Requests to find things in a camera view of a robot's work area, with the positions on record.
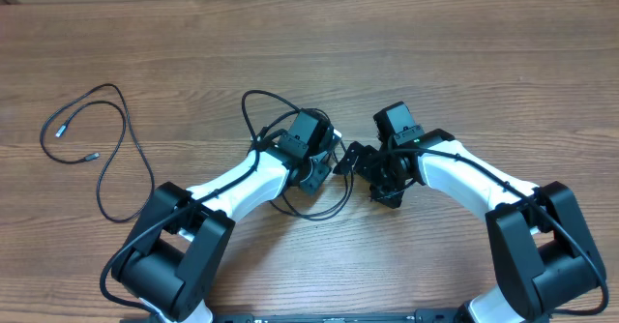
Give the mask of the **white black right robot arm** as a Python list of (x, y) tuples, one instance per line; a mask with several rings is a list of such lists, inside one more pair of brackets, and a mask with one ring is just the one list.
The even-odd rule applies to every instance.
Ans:
[(603, 259), (575, 194), (517, 179), (441, 129), (425, 132), (405, 103), (375, 113), (380, 146), (349, 145), (337, 174), (356, 174), (371, 200), (400, 206), (414, 184), (441, 191), (484, 221), (496, 285), (450, 312), (453, 322), (547, 322), (593, 316), (610, 302)]

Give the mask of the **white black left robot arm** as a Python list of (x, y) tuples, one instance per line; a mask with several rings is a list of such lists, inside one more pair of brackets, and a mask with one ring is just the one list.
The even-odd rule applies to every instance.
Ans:
[(187, 189), (171, 182), (156, 188), (103, 267), (103, 296), (147, 311), (149, 322), (216, 321), (205, 299), (236, 223), (291, 187), (315, 193), (341, 143), (322, 110), (292, 106), (289, 115), (288, 129), (251, 130), (246, 158), (220, 177)]

